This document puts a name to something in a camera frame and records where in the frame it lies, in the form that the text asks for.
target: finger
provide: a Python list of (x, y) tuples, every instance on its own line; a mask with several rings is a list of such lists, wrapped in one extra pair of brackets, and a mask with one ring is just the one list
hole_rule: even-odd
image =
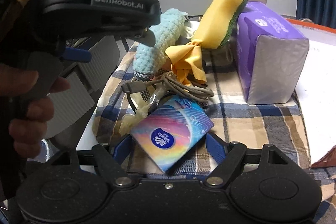
[(47, 123), (13, 119), (8, 130), (17, 142), (35, 144), (47, 133)]
[(50, 88), (50, 93), (62, 92), (70, 89), (69, 82), (62, 77), (58, 77)]
[(24, 94), (36, 84), (38, 77), (37, 71), (20, 70), (0, 64), (0, 96)]
[(28, 106), (27, 118), (40, 122), (50, 121), (54, 116), (54, 105), (49, 97), (33, 101)]
[(14, 142), (15, 151), (23, 158), (35, 158), (41, 151), (40, 143), (26, 144)]

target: yellow cloth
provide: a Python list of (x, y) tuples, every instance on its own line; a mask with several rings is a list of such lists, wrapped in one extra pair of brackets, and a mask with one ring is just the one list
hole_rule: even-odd
[(202, 48), (218, 48), (230, 29), (230, 21), (244, 0), (213, 0), (201, 19), (191, 42), (186, 45), (171, 46), (166, 55), (171, 60), (172, 72), (184, 85), (190, 85), (189, 73), (199, 83), (207, 79), (202, 68)]
[(199, 41), (171, 46), (166, 49), (166, 54), (170, 58), (172, 72), (177, 75), (177, 80), (180, 83), (190, 85), (190, 81), (187, 79), (189, 73), (193, 74), (201, 84), (207, 81), (202, 68), (202, 49)]

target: blue crochet toy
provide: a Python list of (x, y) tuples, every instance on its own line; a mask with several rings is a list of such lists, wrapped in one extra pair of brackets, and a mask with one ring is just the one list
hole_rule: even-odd
[(165, 51), (174, 46), (183, 29), (187, 13), (177, 9), (169, 9), (161, 15), (161, 23), (149, 29), (155, 35), (154, 47), (139, 44), (133, 62), (137, 79), (148, 80), (166, 63)]

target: checkered fabric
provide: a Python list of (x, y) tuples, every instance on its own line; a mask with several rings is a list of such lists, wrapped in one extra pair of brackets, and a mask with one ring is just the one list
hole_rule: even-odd
[[(99, 142), (119, 138), (122, 117), (132, 113), (121, 86), (134, 77), (132, 61), (136, 48), (136, 45), (131, 48), (110, 77), (91, 118), (92, 132)], [(296, 99), (293, 97), (286, 104), (247, 105), (236, 68), (227, 64), (223, 56), (221, 50), (203, 52), (207, 84), (215, 93), (206, 109), (215, 124), (212, 130), (226, 142), (239, 141), (249, 148), (262, 148), (265, 143), (276, 145), (321, 187), (324, 201), (314, 222), (336, 224), (336, 167), (309, 169), (308, 141)], [(138, 146), (123, 167), (128, 172), (147, 174), (149, 178), (168, 177)], [(200, 142), (175, 165), (169, 177), (204, 177), (215, 167), (216, 162), (208, 154), (205, 144)]]
[[(150, 81), (151, 79), (153, 79), (155, 76), (159, 76), (164, 74), (165, 72), (167, 72), (164, 69), (159, 69), (158, 72), (155, 75), (144, 75), (140, 72), (135, 71), (134, 72), (134, 77), (136, 78), (137, 81)], [(143, 100), (147, 101), (150, 99), (151, 94), (149, 93), (148, 89), (146, 89), (145, 91), (140, 92), (141, 97), (143, 98)]]

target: pocket tissue pack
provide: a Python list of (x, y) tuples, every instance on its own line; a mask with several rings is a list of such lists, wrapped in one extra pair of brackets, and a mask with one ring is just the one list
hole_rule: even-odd
[(175, 95), (132, 128), (130, 134), (166, 172), (213, 126), (196, 102)]
[(299, 80), (309, 40), (265, 4), (249, 2), (238, 18), (236, 64), (248, 104), (286, 103)]

